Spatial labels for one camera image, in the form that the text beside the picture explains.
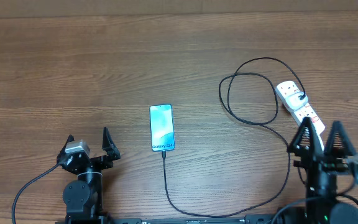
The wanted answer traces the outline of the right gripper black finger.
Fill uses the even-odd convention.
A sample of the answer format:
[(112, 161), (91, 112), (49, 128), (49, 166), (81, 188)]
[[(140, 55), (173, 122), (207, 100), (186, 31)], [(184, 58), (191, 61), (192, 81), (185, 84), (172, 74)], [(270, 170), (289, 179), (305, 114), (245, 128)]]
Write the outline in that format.
[(340, 121), (333, 122), (324, 147), (324, 155), (332, 157), (350, 157), (357, 155), (356, 149)]
[(304, 117), (293, 140), (287, 147), (287, 152), (297, 157), (314, 157), (323, 154), (319, 135), (310, 117)]

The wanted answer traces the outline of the blue Samsung smartphone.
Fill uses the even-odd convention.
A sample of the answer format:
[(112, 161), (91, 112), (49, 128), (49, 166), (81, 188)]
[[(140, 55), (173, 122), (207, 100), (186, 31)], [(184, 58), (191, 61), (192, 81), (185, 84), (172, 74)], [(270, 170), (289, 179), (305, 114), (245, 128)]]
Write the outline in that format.
[(152, 105), (150, 113), (151, 146), (154, 152), (175, 149), (175, 132), (171, 104)]

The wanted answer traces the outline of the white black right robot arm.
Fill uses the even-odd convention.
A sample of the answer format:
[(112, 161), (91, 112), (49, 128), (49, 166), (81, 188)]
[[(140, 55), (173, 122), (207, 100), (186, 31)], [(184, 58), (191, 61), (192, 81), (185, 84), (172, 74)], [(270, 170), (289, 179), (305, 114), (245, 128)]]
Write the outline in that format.
[(357, 183), (357, 156), (344, 126), (334, 121), (326, 145), (310, 117), (303, 118), (287, 152), (306, 172), (306, 196), (279, 209), (272, 223), (358, 223), (358, 200), (348, 195)]

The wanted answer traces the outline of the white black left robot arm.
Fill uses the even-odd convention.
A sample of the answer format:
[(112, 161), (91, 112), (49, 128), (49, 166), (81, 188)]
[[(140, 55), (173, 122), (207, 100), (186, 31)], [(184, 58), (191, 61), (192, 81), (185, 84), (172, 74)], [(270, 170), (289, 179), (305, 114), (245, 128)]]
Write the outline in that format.
[(65, 223), (112, 223), (111, 216), (103, 211), (102, 171), (113, 167), (113, 162), (121, 158), (109, 129), (103, 129), (102, 150), (104, 155), (90, 157), (90, 149), (84, 140), (75, 141), (69, 135), (57, 156), (56, 164), (49, 170), (26, 183), (17, 193), (12, 203), (11, 219), (16, 224), (16, 206), (23, 191), (54, 171), (57, 167), (74, 174), (77, 179), (67, 184), (62, 193), (66, 205)]

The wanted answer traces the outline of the white USB charger adapter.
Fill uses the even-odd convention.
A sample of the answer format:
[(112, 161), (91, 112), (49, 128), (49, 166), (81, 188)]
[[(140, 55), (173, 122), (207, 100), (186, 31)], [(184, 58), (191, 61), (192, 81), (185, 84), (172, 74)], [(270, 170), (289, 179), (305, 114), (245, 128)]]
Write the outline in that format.
[(301, 91), (298, 91), (285, 98), (284, 105), (289, 112), (294, 112), (308, 103), (308, 96)]

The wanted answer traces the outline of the white power strip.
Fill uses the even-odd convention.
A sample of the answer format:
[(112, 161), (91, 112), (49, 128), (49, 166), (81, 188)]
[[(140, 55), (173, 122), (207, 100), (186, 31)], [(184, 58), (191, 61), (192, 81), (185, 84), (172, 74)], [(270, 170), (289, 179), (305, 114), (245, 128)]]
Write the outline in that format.
[(276, 86), (275, 92), (298, 125), (301, 124), (304, 117), (310, 117), (318, 134), (325, 130), (322, 120), (309, 104), (308, 97), (305, 96), (302, 100), (300, 99), (303, 96), (303, 92), (300, 91), (295, 82), (282, 82)]

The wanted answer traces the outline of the brown cardboard backdrop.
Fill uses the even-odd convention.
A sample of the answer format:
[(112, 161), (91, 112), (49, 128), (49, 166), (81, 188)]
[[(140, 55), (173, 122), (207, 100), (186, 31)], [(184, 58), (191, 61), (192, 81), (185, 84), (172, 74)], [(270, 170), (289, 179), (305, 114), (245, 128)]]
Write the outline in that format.
[(358, 11), (358, 0), (0, 0), (0, 18)]

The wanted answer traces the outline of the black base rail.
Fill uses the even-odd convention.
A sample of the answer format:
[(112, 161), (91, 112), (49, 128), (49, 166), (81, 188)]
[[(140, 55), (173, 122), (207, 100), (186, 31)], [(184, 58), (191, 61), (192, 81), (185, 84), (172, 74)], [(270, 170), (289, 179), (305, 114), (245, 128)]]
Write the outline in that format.
[(232, 218), (165, 218), (142, 220), (140, 218), (110, 218), (103, 217), (101, 220), (71, 221), (71, 218), (57, 221), (56, 224), (64, 223), (110, 223), (110, 224), (265, 224), (271, 223), (273, 215), (256, 214), (244, 217)]

